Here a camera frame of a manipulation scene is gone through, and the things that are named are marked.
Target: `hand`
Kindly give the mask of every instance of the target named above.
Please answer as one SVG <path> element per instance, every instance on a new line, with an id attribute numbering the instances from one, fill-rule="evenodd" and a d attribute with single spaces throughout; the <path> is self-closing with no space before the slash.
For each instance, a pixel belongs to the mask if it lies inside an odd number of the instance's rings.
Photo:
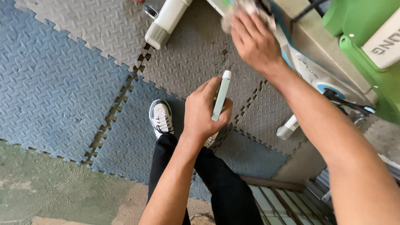
<path id="1" fill-rule="evenodd" d="M 231 35 L 240 57 L 264 76 L 277 67 L 287 65 L 280 45 L 257 14 L 247 15 L 239 11 L 231 17 Z"/>
<path id="2" fill-rule="evenodd" d="M 221 77 L 213 77 L 187 98 L 183 133 L 190 138 L 205 143 L 210 136 L 216 134 L 230 120 L 233 102 L 228 98 L 225 98 L 218 121 L 211 119 L 214 110 L 214 96 L 221 81 Z"/>

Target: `shoe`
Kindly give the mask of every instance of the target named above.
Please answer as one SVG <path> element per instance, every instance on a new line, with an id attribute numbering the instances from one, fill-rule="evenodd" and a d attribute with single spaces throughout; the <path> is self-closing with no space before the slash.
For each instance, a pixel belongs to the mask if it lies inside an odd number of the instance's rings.
<path id="1" fill-rule="evenodd" d="M 157 139 L 164 134 L 174 134 L 171 107 L 167 101 L 157 99 L 151 103 L 149 118 Z"/>
<path id="2" fill-rule="evenodd" d="M 206 148 L 209 149 L 210 146 L 211 146 L 212 144 L 214 144 L 215 139 L 217 138 L 217 135 L 218 135 L 218 132 L 217 132 L 216 134 L 212 135 L 211 137 L 209 137 L 209 138 L 207 139 L 206 143 L 204 144 L 204 147 L 206 147 Z"/>

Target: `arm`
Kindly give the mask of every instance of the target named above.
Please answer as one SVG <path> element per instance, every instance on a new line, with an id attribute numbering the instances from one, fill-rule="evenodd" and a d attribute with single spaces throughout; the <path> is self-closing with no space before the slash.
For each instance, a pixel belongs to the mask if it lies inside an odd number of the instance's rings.
<path id="1" fill-rule="evenodd" d="M 217 133 L 232 114 L 233 102 L 226 98 L 219 120 L 211 119 L 214 94 L 221 80 L 212 78 L 187 98 L 183 133 L 139 224 L 182 224 L 197 155 L 207 138 Z"/>
<path id="2" fill-rule="evenodd" d="M 243 60 L 281 93 L 326 161 L 338 223 L 400 224 L 400 189 L 363 134 L 286 64 L 258 16 L 240 13 L 232 23 L 232 39 Z"/>

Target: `white bottle cap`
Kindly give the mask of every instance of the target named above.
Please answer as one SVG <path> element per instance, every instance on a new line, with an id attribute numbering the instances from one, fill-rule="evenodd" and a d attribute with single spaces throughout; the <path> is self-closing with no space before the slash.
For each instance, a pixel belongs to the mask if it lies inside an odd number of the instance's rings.
<path id="1" fill-rule="evenodd" d="M 232 73 L 229 70 L 226 70 L 224 72 L 224 75 L 222 76 L 222 79 L 228 78 L 230 80 L 231 76 L 232 76 Z"/>

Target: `green machine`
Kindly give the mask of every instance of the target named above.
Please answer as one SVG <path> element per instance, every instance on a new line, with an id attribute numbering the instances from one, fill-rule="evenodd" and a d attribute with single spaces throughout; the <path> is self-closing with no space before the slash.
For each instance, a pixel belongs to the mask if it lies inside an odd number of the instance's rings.
<path id="1" fill-rule="evenodd" d="M 400 125 L 400 1 L 332 0 L 323 23 L 378 95 L 375 115 Z"/>

